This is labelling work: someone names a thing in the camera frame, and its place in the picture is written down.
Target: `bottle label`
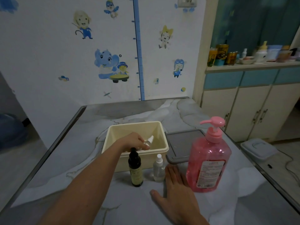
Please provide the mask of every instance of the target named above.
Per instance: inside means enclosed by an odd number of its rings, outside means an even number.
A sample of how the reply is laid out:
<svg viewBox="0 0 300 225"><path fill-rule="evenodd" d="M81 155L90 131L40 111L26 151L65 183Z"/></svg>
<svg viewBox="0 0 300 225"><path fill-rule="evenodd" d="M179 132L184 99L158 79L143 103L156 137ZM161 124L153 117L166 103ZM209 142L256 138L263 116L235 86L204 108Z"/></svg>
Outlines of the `bottle label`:
<svg viewBox="0 0 300 225"><path fill-rule="evenodd" d="M143 172L142 172L142 167L140 166L138 169L131 169L130 170L130 176L131 176L131 181L134 185L139 185L143 181Z"/></svg>
<svg viewBox="0 0 300 225"><path fill-rule="evenodd" d="M221 175L224 164L225 160L204 161L199 172L197 187L213 188L216 185L219 176Z"/></svg>

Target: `pink soap bottle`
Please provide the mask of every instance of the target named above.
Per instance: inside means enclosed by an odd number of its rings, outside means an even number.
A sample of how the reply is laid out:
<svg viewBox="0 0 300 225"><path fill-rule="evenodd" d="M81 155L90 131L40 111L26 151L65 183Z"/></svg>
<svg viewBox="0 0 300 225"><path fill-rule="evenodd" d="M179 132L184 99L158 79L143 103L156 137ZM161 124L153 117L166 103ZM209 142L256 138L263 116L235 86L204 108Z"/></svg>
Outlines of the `pink soap bottle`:
<svg viewBox="0 0 300 225"><path fill-rule="evenodd" d="M200 124L211 123L205 137L197 138L192 145L188 161L186 178L194 192L206 193L217 188L231 150L222 139L225 125L221 117L212 117Z"/></svg>

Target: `pump nozzle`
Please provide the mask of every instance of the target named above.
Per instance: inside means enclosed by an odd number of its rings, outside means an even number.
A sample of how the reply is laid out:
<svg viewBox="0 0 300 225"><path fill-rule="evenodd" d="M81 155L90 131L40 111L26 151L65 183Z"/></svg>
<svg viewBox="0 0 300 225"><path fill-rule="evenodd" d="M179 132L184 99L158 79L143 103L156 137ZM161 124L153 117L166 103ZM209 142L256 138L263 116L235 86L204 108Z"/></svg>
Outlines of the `pump nozzle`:
<svg viewBox="0 0 300 225"><path fill-rule="evenodd" d="M213 143L219 142L222 138L223 133L220 127L223 127L225 125L225 120L221 117L214 116L209 120L204 120L200 122L200 124L205 123L211 123L213 125L213 127L208 128L206 133L206 139Z"/></svg>

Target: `cream plastic bin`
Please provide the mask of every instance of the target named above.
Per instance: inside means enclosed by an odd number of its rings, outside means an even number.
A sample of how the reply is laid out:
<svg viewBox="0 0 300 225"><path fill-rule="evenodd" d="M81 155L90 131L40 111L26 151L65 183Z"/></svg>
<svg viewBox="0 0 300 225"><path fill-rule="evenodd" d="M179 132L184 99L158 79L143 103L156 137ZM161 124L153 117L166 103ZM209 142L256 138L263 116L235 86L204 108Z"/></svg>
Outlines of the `cream plastic bin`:
<svg viewBox="0 0 300 225"><path fill-rule="evenodd" d="M139 156L141 157L143 169L153 167L153 163L156 160L157 154L161 154L165 159L166 153L169 150L169 146L160 121L111 125L106 134L102 153L105 152L105 150L107 150L117 139L132 132L138 133L144 140L147 140L152 135L154 136L150 150L138 151ZM122 153L115 172L128 171L128 159L129 152Z"/></svg>

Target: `black pump bottle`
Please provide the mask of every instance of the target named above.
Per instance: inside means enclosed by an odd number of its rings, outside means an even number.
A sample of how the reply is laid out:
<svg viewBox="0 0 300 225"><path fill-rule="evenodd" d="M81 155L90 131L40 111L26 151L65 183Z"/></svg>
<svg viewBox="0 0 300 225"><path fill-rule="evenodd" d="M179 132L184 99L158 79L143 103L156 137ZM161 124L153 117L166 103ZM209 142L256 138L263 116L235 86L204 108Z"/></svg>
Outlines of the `black pump bottle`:
<svg viewBox="0 0 300 225"><path fill-rule="evenodd" d="M141 186L143 184L141 158L139 157L139 154L137 153L135 147L132 147L130 149L128 164L129 164L131 182L133 186L135 187Z"/></svg>

